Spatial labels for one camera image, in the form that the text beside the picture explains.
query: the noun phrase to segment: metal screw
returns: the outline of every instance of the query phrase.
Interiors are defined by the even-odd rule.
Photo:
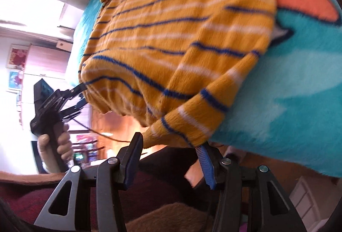
[[[224,165],[230,165],[231,164],[231,160],[229,158],[223,158],[221,160],[221,163],[223,163]]]
[[[115,158],[115,157],[112,157],[112,158],[109,158],[109,159],[108,159],[108,163],[109,163],[110,165],[113,165],[113,164],[115,164],[115,163],[117,163],[117,162],[118,162],[118,159]]]
[[[266,165],[260,165],[260,166],[259,166],[259,170],[260,170],[261,172],[266,173],[266,172],[268,171],[268,167],[267,167]]]
[[[79,165],[74,165],[73,167],[71,167],[71,172],[76,173],[79,172],[81,170],[81,167]]]

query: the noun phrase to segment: white wall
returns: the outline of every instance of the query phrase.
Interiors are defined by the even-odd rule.
[[[16,111],[16,95],[6,92],[6,63],[11,44],[29,46],[30,42],[0,37],[0,171],[15,174],[36,174],[29,131],[23,131]]]

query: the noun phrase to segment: brown furry fabric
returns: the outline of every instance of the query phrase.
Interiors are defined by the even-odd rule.
[[[206,213],[174,203],[127,223],[126,228],[127,232],[199,232],[205,221]],[[205,232],[210,232],[212,225],[209,217]]]
[[[48,185],[60,182],[64,175],[65,173],[15,175],[0,171],[0,182],[30,186]]]

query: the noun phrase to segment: striped garment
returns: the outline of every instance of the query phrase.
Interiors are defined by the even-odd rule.
[[[208,140],[270,41],[276,0],[102,0],[80,65],[102,113],[132,115],[144,147]]]

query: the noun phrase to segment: hand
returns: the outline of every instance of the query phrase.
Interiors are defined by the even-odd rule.
[[[64,125],[64,133],[60,135],[57,139],[58,148],[57,153],[60,154],[61,158],[64,161],[68,161],[72,159],[74,152],[71,148],[70,135],[67,132],[69,129],[69,125]],[[59,167],[57,165],[56,160],[54,159],[51,148],[47,145],[50,141],[50,138],[47,134],[43,134],[38,137],[38,151],[42,161],[45,163],[46,170],[50,173],[58,173]]]

